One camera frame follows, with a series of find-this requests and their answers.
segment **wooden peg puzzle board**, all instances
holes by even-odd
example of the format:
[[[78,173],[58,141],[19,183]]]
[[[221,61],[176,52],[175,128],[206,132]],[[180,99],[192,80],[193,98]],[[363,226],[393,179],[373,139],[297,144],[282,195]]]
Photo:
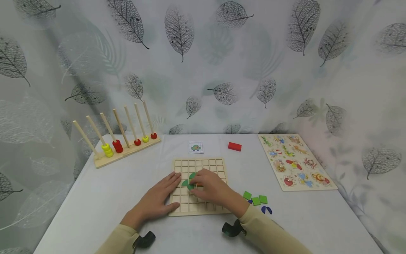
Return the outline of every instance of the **wooden peg puzzle board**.
[[[298,134],[258,134],[282,191],[338,189]]]
[[[188,216],[188,215],[206,215],[230,213],[222,206],[217,206],[195,197],[187,187],[182,187],[182,182],[188,180],[189,176],[201,169],[208,169],[216,173],[223,182],[228,184],[226,166],[223,158],[199,158],[199,159],[175,159],[173,161],[173,170],[181,173],[181,182],[173,193],[171,193],[169,202],[179,202],[180,207],[169,214],[169,216]]]

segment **hand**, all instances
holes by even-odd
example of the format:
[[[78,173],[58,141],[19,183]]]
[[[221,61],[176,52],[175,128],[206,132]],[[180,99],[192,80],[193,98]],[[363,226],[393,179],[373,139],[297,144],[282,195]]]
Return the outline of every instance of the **hand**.
[[[225,207],[237,218],[241,218],[249,207],[249,203],[233,191],[220,177],[207,169],[202,169],[190,180],[190,184],[201,183],[203,190],[192,189],[196,197]]]
[[[180,206],[179,203],[165,205],[165,199],[180,183],[180,173],[170,173],[145,193],[137,205],[127,212],[120,224],[135,230],[149,219],[157,219]]]

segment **leaf print curtain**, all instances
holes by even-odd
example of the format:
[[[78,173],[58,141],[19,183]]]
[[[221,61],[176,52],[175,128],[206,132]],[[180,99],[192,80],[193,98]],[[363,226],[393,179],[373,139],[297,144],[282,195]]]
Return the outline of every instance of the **leaf print curtain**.
[[[80,180],[92,150],[72,121],[95,145],[87,115],[106,135],[103,112],[119,135],[112,109],[127,130],[123,106],[141,100],[160,134],[300,133],[379,248],[402,253],[405,11],[402,0],[2,1],[0,254],[33,253]]]

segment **white tablecloth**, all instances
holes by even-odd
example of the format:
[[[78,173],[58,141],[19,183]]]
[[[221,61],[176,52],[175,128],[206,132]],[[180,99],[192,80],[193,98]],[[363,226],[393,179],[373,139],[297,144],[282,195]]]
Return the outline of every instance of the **white tablecloth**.
[[[110,136],[105,136],[111,143]],[[96,169],[93,155],[73,185],[34,254],[92,254],[124,214],[172,171],[174,158],[223,157],[229,185],[239,193],[266,195],[269,215],[314,254],[381,253],[338,191],[283,192],[257,135],[162,135],[162,142]],[[203,141],[204,154],[188,154],[188,141]],[[228,142],[242,144],[241,152]],[[97,149],[101,151],[100,142]],[[221,232],[235,217],[165,217],[147,223],[154,244],[137,253],[259,253],[242,236]]]

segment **right hand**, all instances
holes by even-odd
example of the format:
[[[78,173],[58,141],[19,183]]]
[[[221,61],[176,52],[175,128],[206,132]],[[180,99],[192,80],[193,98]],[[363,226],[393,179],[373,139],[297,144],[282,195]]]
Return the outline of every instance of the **right hand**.
[[[233,191],[220,177],[207,169],[202,169],[190,180],[190,184],[201,183],[203,190],[190,190],[196,197],[216,205],[225,207],[237,218],[241,218],[249,207],[249,203]]]

